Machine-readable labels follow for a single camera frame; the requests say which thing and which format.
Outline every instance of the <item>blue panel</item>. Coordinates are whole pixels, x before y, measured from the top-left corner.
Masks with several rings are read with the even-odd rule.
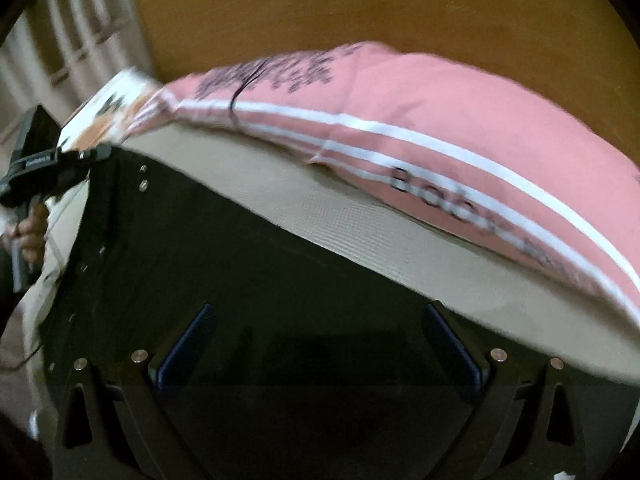
[[[184,386],[195,370],[216,329],[216,313],[207,303],[158,368],[156,396],[169,387]]]
[[[477,399],[482,394],[482,370],[431,303],[422,313],[422,332],[460,399]]]

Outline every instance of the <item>cable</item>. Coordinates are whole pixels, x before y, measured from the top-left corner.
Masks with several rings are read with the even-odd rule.
[[[35,357],[35,355],[40,351],[43,345],[44,345],[43,341],[38,343],[38,346],[36,346],[36,349],[33,352],[31,352],[29,355],[27,355],[27,357],[25,357],[17,365],[14,365],[14,366],[0,365],[0,374],[11,374],[11,373],[19,372],[24,367],[24,365],[26,365],[29,361],[31,361],[31,359]]]
[[[271,61],[271,57],[262,60],[262,62],[255,68],[253,72],[251,72],[247,78],[242,82],[242,84],[238,87],[238,89],[234,92],[231,97],[231,101],[229,101],[229,118],[231,118],[232,123],[236,127],[236,130],[240,130],[240,123],[238,118],[236,117],[236,112],[234,107],[236,105],[236,99],[242,93],[242,91],[247,88],[251,83],[253,83],[256,79],[258,79],[262,74],[264,74],[267,66],[267,63]]]

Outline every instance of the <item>dark sleeve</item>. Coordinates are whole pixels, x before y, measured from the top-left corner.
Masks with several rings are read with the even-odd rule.
[[[20,294],[14,294],[11,255],[0,244],[0,338],[20,298]]]

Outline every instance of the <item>black camera gimbal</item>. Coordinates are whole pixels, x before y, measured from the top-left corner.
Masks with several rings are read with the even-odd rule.
[[[20,222],[47,196],[64,193],[82,182],[93,162],[104,160],[111,147],[101,144],[84,151],[62,152],[57,147],[60,126],[41,106],[25,113],[18,131],[7,174],[0,180],[0,205],[13,209]],[[25,292],[38,275],[12,247],[14,292]]]

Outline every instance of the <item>finger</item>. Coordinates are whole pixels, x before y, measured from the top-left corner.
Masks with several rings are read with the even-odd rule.
[[[47,231],[47,221],[43,218],[30,216],[18,224],[21,235],[43,234]]]
[[[18,245],[22,249],[39,249],[44,247],[44,237],[38,235],[26,235],[18,238]]]
[[[47,209],[47,206],[45,206],[44,204],[36,204],[31,208],[29,216],[46,220],[47,217],[49,216],[49,210]]]
[[[28,264],[40,264],[44,261],[44,251],[38,249],[23,249],[22,257]]]

